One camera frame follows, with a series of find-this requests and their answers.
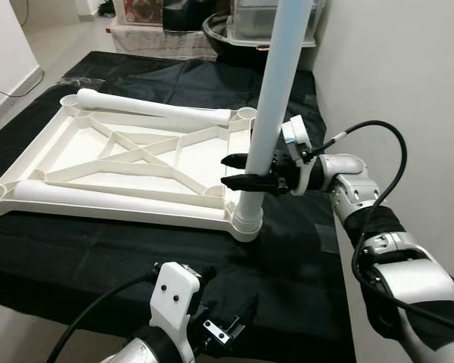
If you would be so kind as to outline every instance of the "wall baseboard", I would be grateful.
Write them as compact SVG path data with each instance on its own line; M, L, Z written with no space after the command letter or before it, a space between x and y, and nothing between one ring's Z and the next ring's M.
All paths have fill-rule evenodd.
M42 68L37 66L34 70L32 70L27 76L24 77L23 81L17 85L17 87L11 91L10 95L21 95L28 90L30 90L40 79L42 75ZM7 113L8 110L12 108L18 101L23 100L27 96L23 98L13 98L13 97L6 97L4 96L0 101L0 129L7 125L11 119L3 119L3 116Z
M79 21L94 21L99 16L99 11L96 10L93 14L78 15Z

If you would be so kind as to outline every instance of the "white plastic tube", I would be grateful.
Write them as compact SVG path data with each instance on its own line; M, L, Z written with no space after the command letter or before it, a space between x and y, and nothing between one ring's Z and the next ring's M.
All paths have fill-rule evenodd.
M246 173L265 175L288 105L313 0L280 0L257 105ZM241 232L259 231L264 193L242 192L232 217Z
M134 98L106 95L88 88L81 88L77 92L77 101L79 106L89 109L104 108L143 115L178 117L215 125L226 126L230 120L230 110L202 110L172 106L170 104L158 104L157 102L136 100Z
M126 197L98 191L58 187L41 181L23 180L14 189L14 199L75 206L90 206L108 209L132 210L145 213L160 213L202 219L223 220L223 209L192 206L163 200Z

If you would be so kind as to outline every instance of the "plastic container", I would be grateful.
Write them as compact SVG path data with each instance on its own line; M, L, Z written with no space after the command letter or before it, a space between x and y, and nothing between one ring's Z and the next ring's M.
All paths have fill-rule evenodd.
M121 25L161 26L162 0L113 0Z
M117 53L178 60L217 58L202 32L166 32L160 26L121 25L118 17L106 31L112 35Z
M235 67L251 67L263 71L266 66L267 51L256 47L243 47L229 43L227 39L227 18L229 12L222 11L208 17L202 24L202 30L213 50L223 63Z
M314 0L303 47L314 47L314 33L325 0ZM278 0L232 0L227 36L233 45L260 46L271 41Z

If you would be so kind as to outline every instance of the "white wall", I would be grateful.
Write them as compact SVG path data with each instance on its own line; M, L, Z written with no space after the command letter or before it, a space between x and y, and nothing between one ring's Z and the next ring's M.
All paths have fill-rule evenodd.
M10 0L10 3L19 22L22 23L26 16L26 0ZM29 0L29 6L29 19L24 27L26 33L79 22L76 6L72 0Z
M409 147L406 176L389 198L402 223L454 274L454 0L328 0L313 65L322 115L333 135L383 119ZM367 161L383 187L399 149L384 131L366 129L334 152ZM409 361L397 344L373 334L347 267L340 235L359 363Z
M0 90L16 91L38 68L10 3L0 0ZM0 95L0 105L6 99Z
M74 0L79 15L94 15L103 0Z

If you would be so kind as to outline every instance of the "white plastic frame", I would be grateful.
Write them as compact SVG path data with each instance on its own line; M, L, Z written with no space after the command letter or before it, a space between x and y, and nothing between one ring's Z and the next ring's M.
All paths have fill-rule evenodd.
M0 216L19 210L215 229L242 241L256 237L232 226L240 193L220 182L239 173L220 160L249 151L255 109L229 111L228 122L218 125L218 117L192 117L193 110L209 114L202 109L175 107L172 116L91 110L76 95L61 104L0 178Z

